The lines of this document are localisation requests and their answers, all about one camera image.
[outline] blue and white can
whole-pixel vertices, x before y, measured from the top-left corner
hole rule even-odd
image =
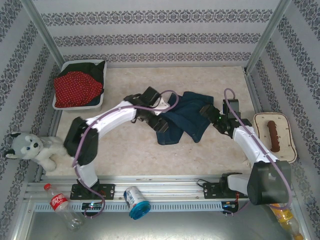
[[[126,204],[130,210],[129,216],[137,220],[150,211],[150,203],[145,200],[141,192],[135,186],[128,187],[123,197],[126,201]]]

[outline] gray floor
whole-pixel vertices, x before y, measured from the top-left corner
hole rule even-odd
[[[54,213],[34,213],[28,240],[290,240],[267,206],[249,205],[233,218],[220,212],[150,212],[139,220],[104,212],[76,233]]]

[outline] stuffed toy ear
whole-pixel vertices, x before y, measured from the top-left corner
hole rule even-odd
[[[9,151],[6,151],[4,153],[4,156],[8,159],[17,159],[16,152],[13,149],[10,149]]]
[[[13,132],[10,134],[10,136],[13,137],[13,138],[16,138],[16,137],[18,137],[20,134],[21,134],[21,132],[13,131]]]

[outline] brown sausage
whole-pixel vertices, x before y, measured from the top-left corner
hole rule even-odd
[[[271,152],[277,153],[280,151],[280,143],[277,132],[277,125],[274,121],[269,121],[267,123],[267,127],[269,128],[269,134],[271,138]]]

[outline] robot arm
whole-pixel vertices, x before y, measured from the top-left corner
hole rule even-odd
[[[236,115],[241,118],[238,100],[229,99],[228,101]],[[291,167],[287,161],[279,161],[264,146],[255,134],[249,120],[241,119],[250,134],[229,112],[225,100],[223,100],[223,114],[220,114],[220,111],[213,105],[204,106],[200,113],[208,118],[221,134],[229,136],[239,144],[252,166],[251,174],[226,174],[226,179],[220,181],[226,183],[223,184],[222,188],[225,189],[222,189],[222,191],[232,190],[243,193],[249,197],[254,205],[287,203],[289,199],[287,188],[270,161],[273,161],[281,170],[289,186],[291,184]]]
[[[229,102],[236,114],[240,118],[239,102],[236,99],[230,99]],[[95,172],[93,160],[98,152],[98,142],[106,133],[121,125],[124,122],[135,121],[139,118],[145,121],[151,128],[157,132],[164,132],[168,128],[168,123],[162,119],[161,112],[152,112],[145,109],[136,109],[128,106],[151,107],[157,109],[167,109],[169,105],[162,99],[161,95],[153,88],[149,87],[143,94],[130,95],[116,107],[86,120],[77,117],[73,120],[70,130],[65,138],[64,146],[70,156],[75,157],[80,140],[86,129],[102,116],[107,116],[98,120],[91,126],[84,138],[80,154],[77,158],[77,164],[74,166],[81,181],[92,190],[99,187],[99,180]],[[224,100],[223,114],[213,105],[207,105],[202,108],[200,113],[208,118],[213,126],[224,135],[233,138],[242,148],[248,157],[252,171],[250,175],[245,174],[227,174],[226,188],[228,191],[237,191],[248,195],[254,205],[286,203],[288,201],[288,191],[280,179],[279,174],[270,163],[271,159],[284,174],[287,182],[291,184],[291,168],[288,162],[279,161],[256,136],[258,143],[263,146],[264,152],[258,147],[252,139],[255,135],[251,123],[247,119],[242,122],[250,130],[248,134],[240,125],[236,118],[229,112]]]
[[[168,128],[168,123],[158,116],[161,113],[160,111],[152,112],[128,106],[156,107],[157,109],[167,109],[170,107],[156,90],[152,87],[148,87],[143,94],[129,95],[117,106],[98,116],[88,118],[86,120],[77,117],[71,124],[70,130],[64,141],[64,147],[67,149],[70,156],[75,157],[81,137],[85,130],[101,116],[111,112],[98,120],[91,127],[84,139],[80,155],[77,159],[77,165],[74,166],[78,173],[78,177],[89,188],[97,188],[97,185],[99,185],[93,160],[98,152],[98,141],[106,133],[125,122],[133,122],[137,118],[145,121],[157,132],[164,132]]]

